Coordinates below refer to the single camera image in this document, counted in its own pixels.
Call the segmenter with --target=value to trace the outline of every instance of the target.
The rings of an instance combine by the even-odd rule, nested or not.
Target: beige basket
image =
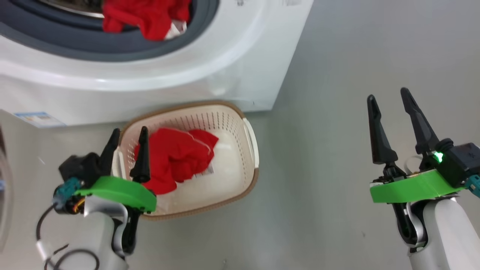
[[[258,178],[258,146],[252,126],[235,105],[202,102],[157,111],[130,122],[123,130],[112,165],[115,176],[131,180],[133,150],[142,126],[150,133],[160,127],[202,129],[219,138],[209,168],[194,179],[178,183],[174,192],[158,195],[150,220],[170,219],[208,211],[246,196]]]

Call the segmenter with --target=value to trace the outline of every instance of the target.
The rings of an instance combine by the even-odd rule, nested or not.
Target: red garment
[[[172,20],[190,21],[192,0],[106,0],[103,31],[120,33],[123,26],[138,26],[145,39],[163,40]]]
[[[213,147],[218,138],[207,131],[189,132],[161,128],[150,135],[150,176],[143,184],[156,195],[174,191],[176,182],[183,183],[194,174],[205,171],[214,157]],[[135,159],[138,155],[135,148]]]

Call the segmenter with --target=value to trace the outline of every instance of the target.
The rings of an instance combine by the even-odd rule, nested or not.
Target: green plastic part
[[[374,203],[407,203],[437,198],[462,189],[465,187],[451,187],[437,170],[432,170],[397,182],[373,186],[370,194]]]
[[[156,196],[148,189],[139,183],[115,176],[102,176],[91,188],[77,190],[75,194],[81,196],[92,194],[142,212],[153,212],[156,208]]]

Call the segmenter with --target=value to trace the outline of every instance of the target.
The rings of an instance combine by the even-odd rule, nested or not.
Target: white round door rim
[[[221,0],[205,32],[188,46],[157,58],[94,62],[64,58],[0,37],[1,73],[71,90],[141,91],[184,85],[242,57],[261,36],[275,0]]]

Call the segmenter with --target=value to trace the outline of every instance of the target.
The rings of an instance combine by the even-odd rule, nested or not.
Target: washing machine
[[[104,33],[101,12],[72,2],[0,3],[0,109],[38,127],[200,100],[270,110],[313,0],[192,0],[185,34],[161,42]]]

